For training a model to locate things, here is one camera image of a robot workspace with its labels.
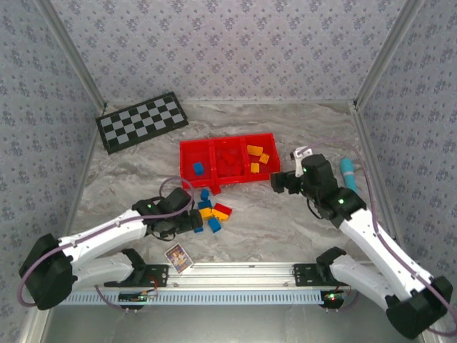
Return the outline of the teal cylinder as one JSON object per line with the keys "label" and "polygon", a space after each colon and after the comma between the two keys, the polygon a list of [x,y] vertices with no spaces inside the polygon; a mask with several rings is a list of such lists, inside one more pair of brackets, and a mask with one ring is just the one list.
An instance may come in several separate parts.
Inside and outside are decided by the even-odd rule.
{"label": "teal cylinder", "polygon": [[345,183],[346,188],[351,189],[356,194],[358,193],[358,188],[356,185],[356,178],[355,178],[355,169],[353,166],[352,161],[349,158],[343,158],[340,161],[340,170],[343,176],[343,180]]}

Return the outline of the printed playing card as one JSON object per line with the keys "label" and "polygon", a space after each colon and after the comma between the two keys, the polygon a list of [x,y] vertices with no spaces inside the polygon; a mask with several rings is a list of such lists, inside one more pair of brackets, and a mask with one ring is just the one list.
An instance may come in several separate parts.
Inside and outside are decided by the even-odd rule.
{"label": "printed playing card", "polygon": [[194,265],[189,254],[179,243],[167,249],[164,255],[178,274],[183,274]]}

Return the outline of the small circuit board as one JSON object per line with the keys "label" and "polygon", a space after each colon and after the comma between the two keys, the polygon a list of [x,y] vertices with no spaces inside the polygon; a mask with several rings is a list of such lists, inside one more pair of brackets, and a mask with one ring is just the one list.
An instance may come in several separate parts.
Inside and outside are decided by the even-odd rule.
{"label": "small circuit board", "polygon": [[348,295],[344,291],[322,292],[323,307],[339,308],[343,305]]}
{"label": "small circuit board", "polygon": [[158,293],[154,290],[142,292],[120,292],[118,295],[119,302],[148,302],[157,298]]}

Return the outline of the black and grey checkerboard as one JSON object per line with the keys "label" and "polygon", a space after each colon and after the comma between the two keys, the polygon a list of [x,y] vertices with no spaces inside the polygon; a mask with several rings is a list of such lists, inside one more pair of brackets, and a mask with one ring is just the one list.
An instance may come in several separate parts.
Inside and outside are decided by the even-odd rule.
{"label": "black and grey checkerboard", "polygon": [[108,154],[136,146],[188,124],[187,115],[173,92],[96,119],[101,141]]}

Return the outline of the aluminium table edge rail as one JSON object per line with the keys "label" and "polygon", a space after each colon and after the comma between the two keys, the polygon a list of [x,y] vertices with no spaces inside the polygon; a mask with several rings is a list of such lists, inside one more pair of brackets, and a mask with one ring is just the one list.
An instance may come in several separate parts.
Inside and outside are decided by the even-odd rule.
{"label": "aluminium table edge rail", "polygon": [[78,184],[76,187],[76,193],[74,195],[71,206],[69,207],[69,213],[68,213],[65,225],[59,231],[59,237],[67,236],[73,226],[73,223],[74,223],[74,220],[75,220],[78,208],[79,208],[79,203],[81,201],[82,194],[84,193],[85,183],[86,183],[87,176],[89,174],[91,160],[94,155],[94,150],[95,150],[96,141],[97,141],[98,136],[99,136],[99,130],[97,128],[97,125],[95,125],[95,127],[92,131],[89,150],[87,151],[87,154],[86,154],[86,157],[84,160],[84,164],[81,169],[81,174],[80,174]]}
{"label": "aluminium table edge rail", "polygon": [[353,117],[354,126],[358,134],[358,140],[363,151],[364,161],[366,163],[370,183],[375,197],[376,211],[381,219],[382,227],[391,235],[401,248],[405,248],[401,228],[398,225],[396,215],[393,210],[392,201],[388,194],[385,179],[382,175],[381,168],[375,152],[375,146],[371,141],[368,127],[366,126],[362,113],[353,103],[349,103],[351,116]]}

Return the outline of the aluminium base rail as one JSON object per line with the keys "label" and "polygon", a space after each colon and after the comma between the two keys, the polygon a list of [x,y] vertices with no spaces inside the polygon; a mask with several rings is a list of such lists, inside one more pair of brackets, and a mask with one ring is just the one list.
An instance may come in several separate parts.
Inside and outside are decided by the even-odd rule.
{"label": "aluminium base rail", "polygon": [[[76,281],[73,291],[104,287],[107,282],[126,280],[135,268],[132,262],[116,261],[114,258],[97,259],[83,267],[76,267],[73,275]],[[169,276],[166,287],[196,288],[264,288],[294,287],[292,263],[196,263],[183,274],[178,274],[169,264]]]}

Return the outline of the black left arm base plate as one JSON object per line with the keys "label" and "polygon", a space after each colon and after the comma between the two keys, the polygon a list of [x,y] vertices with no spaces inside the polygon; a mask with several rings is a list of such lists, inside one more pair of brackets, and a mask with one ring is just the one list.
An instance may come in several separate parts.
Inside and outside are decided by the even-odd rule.
{"label": "black left arm base plate", "polygon": [[108,288],[156,288],[165,287],[169,276],[169,266],[167,264],[143,264],[132,272],[132,274],[122,282],[104,283]]}

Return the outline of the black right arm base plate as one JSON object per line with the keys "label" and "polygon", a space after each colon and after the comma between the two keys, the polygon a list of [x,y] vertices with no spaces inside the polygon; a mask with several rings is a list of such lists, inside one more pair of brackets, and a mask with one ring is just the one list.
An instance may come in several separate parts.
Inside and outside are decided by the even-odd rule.
{"label": "black right arm base plate", "polygon": [[294,264],[292,275],[297,287],[336,287],[340,284],[330,269],[321,264]]}

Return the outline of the aluminium frame post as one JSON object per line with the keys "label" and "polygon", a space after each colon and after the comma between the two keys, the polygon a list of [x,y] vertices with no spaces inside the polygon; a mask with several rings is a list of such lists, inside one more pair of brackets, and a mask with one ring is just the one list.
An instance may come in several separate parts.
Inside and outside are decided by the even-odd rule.
{"label": "aluminium frame post", "polygon": [[46,21],[55,39],[58,41],[59,46],[62,48],[66,58],[83,84],[92,102],[100,112],[103,112],[106,108],[104,98],[102,97],[96,82],[86,67],[82,55],[72,41],[70,34],[66,30],[66,27],[55,10],[54,5],[51,3],[51,0],[34,0],[34,3]]}
{"label": "aluminium frame post", "polygon": [[356,110],[365,107],[424,3],[425,0],[405,0],[354,98]]}

